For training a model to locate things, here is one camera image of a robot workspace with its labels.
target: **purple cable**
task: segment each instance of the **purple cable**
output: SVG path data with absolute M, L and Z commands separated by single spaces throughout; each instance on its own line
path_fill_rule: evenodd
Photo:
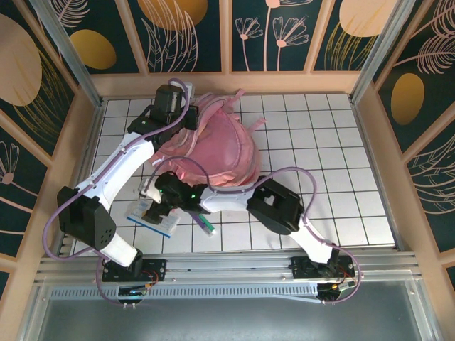
M 153 173 L 150 175 L 149 184 L 147 185 L 147 189 L 149 188 L 152 179 L 156 175 L 156 172 L 158 172 L 158 169 L 160 169 L 160 167 L 162 167 L 162 165 L 165 164 L 165 162 L 169 162 L 169 161 L 177 160 L 177 159 L 184 159 L 184 160 L 190 161 L 192 164 L 196 165 L 203 172 L 205 177 L 207 178 L 207 187 L 210 188 L 210 190 L 212 190 L 214 193 L 242 194 L 242 193 L 245 193 L 245 192 L 249 192 L 249 191 L 254 190 L 255 188 L 258 188 L 259 186 L 261 186 L 263 183 L 265 183 L 267 180 L 272 178 L 274 175 L 280 174 L 280 173 L 286 172 L 286 171 L 298 171 L 298 172 L 302 172 L 306 176 L 308 176 L 309 179 L 311 180 L 311 182 L 313 183 L 313 195 L 311 196 L 310 202 L 306 206 L 306 210 L 305 210 L 305 212 L 302 215 L 302 220 L 304 221 L 304 226 L 309 231 L 311 236 L 314 239 L 316 239 L 318 242 L 320 242 L 321 244 L 327 245 L 327 246 L 331 247 L 332 249 L 339 250 L 339 251 L 344 252 L 345 254 L 349 255 L 349 257 L 353 260 L 353 262 L 355 263 L 355 265 L 357 266 L 357 269 L 358 269 L 358 280 L 357 280 L 357 284 L 355 285 L 354 290 L 349 295 L 347 295 L 345 298 L 342 298 L 342 299 L 336 300 L 336 301 L 330 301 L 330 303 L 335 305 L 336 303 L 344 302 L 344 301 L 348 300 L 349 298 L 351 298 L 351 297 L 353 297 L 355 295 L 355 293 L 357 292 L 357 290 L 358 290 L 358 288 L 360 286 L 360 283 L 362 281 L 361 267 L 360 267 L 360 264 L 358 263 L 358 260 L 356 259 L 356 257 L 352 253 L 350 253 L 348 250 L 346 250 L 346 249 L 344 249 L 342 247 L 338 247 L 338 246 L 333 245 L 333 244 L 327 244 L 327 242 L 324 239 L 320 238 L 317 234 L 315 234 L 313 232 L 313 230 L 308 226 L 308 222 L 309 222 L 308 217 L 307 217 L 308 216 L 308 212 L 309 212 L 310 208 L 313 205 L 314 198 L 316 197 L 316 192 L 318 190 L 318 185 L 316 183 L 316 179 L 313 177 L 313 175 L 310 172 L 308 172 L 306 169 L 303 169 L 303 168 L 300 168 L 300 167 L 284 167 L 284 168 L 280 168 L 279 170 L 275 170 L 275 171 L 271 172 L 269 175 L 265 176 L 263 179 L 257 181 L 251 187 L 246 188 L 244 190 L 218 190 L 218 189 L 215 189 L 214 187 L 212 187 L 212 185 L 210 184 L 210 177 L 208 176 L 207 171 L 197 161 L 193 160 L 192 158 L 188 158 L 186 156 L 172 156 L 170 158 L 164 159 L 154 169 Z
M 61 205 L 49 218 L 48 222 L 46 222 L 45 224 L 45 227 L 44 227 L 44 230 L 43 230 L 43 236 L 41 238 L 41 242 L 43 244 L 43 248 L 44 248 L 44 251 L 46 252 L 46 254 L 52 258 L 52 259 L 55 259 L 56 261 L 70 261 L 72 259 L 75 259 L 77 256 L 87 252 L 87 251 L 90 251 L 92 250 L 91 247 L 86 247 L 85 249 L 83 250 L 80 250 L 79 252 L 71 255 L 71 256 L 67 256 L 67 257 L 59 257 L 59 256 L 56 256 L 54 255 L 50 249 L 49 249 L 49 246 L 48 246 L 48 233 L 49 233 L 49 229 L 50 229 L 50 224 L 52 224 L 52 222 L 55 220 L 56 217 L 58 217 L 58 215 L 65 209 L 67 208 L 69 205 L 71 205 L 73 202 L 75 202 L 78 198 L 82 197 L 88 190 L 92 189 L 97 183 L 98 181 L 101 180 L 101 178 L 103 176 L 106 175 L 107 172 L 110 171 L 110 169 L 114 166 L 114 164 L 119 160 L 119 158 L 122 157 L 122 155 L 124 155 L 124 153 L 126 153 L 136 142 L 138 141 L 141 141 L 143 139 L 146 139 L 147 137 L 150 137 L 150 136 L 153 136 L 153 135 L 157 135 L 159 133 L 162 133 L 163 131 L 165 130 L 168 130 L 172 127 L 174 127 L 175 125 L 177 125 L 185 116 L 186 112 L 188 111 L 188 108 L 190 106 L 190 100 L 189 100 L 189 94 L 188 94 L 188 89 L 186 88 L 185 86 L 185 83 L 183 83 L 181 80 L 179 80 L 178 78 L 171 78 L 169 81 L 168 81 L 168 84 L 171 84 L 171 82 L 177 82 L 178 84 L 180 84 L 183 88 L 183 96 L 185 97 L 185 106 L 183 107 L 183 111 L 181 113 L 181 115 L 177 118 L 177 120 L 175 120 L 173 123 L 169 124 L 168 126 L 164 126 L 163 128 L 160 128 L 160 129 L 157 129 L 155 131 L 151 131 L 150 133 L 147 133 L 147 134 L 144 134 L 144 135 L 141 135 L 137 138 L 135 138 L 133 141 L 129 142 L 124 148 L 123 150 L 124 151 L 119 151 L 119 153 L 107 164 L 106 168 L 92 181 L 92 184 L 88 185 L 86 188 L 84 188 L 83 190 L 81 190 L 78 194 L 76 194 L 74 197 L 70 198 L 68 201 L 66 201 L 63 205 Z M 102 257 L 102 258 L 106 258 L 103 254 L 101 254 L 100 252 L 98 252 L 97 250 L 94 250 L 95 253 Z

